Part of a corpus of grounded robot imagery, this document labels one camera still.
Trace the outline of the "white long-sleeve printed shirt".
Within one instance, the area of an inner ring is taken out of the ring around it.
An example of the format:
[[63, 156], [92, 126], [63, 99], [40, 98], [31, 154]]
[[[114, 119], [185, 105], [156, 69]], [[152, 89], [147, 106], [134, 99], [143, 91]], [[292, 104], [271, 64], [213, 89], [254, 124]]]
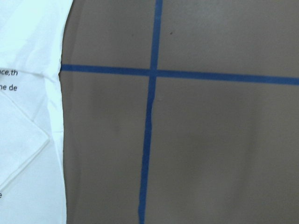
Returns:
[[59, 72], [70, 0], [0, 3], [0, 221], [64, 224]]

